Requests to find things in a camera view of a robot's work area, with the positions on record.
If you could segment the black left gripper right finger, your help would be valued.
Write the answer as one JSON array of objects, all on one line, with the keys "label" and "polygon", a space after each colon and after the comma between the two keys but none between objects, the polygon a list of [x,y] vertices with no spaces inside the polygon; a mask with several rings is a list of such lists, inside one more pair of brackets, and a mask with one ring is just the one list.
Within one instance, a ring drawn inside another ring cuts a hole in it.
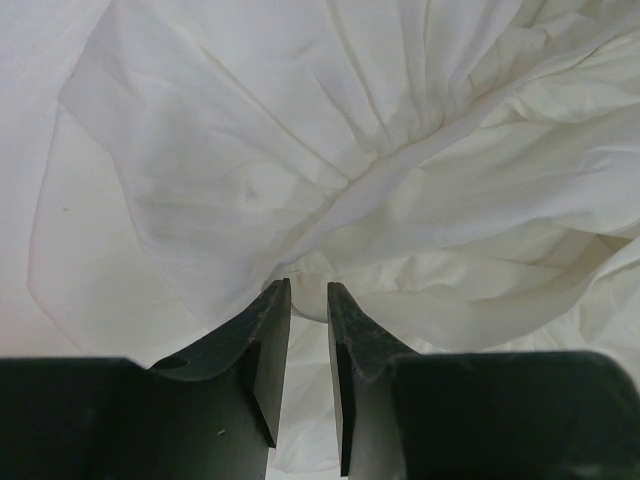
[{"label": "black left gripper right finger", "polygon": [[420,354],[327,288],[348,479],[635,479],[639,395],[588,351]]}]

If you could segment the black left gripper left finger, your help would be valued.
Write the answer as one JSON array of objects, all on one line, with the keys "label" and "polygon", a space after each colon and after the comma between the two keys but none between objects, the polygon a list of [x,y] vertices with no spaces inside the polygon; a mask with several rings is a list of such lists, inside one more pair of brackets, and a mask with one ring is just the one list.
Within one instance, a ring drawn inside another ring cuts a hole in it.
[{"label": "black left gripper left finger", "polygon": [[182,350],[5,358],[5,479],[262,479],[278,437],[291,319],[286,280]]}]

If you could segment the white pleated skirt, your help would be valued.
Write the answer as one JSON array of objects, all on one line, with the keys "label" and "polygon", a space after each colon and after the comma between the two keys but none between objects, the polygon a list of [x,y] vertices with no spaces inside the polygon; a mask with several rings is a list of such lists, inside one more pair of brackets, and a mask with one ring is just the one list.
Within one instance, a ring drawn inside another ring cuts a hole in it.
[{"label": "white pleated skirt", "polygon": [[28,288],[143,364],[291,282],[271,465],[335,471],[326,288],[424,353],[639,373],[635,1],[114,1],[58,97]]}]

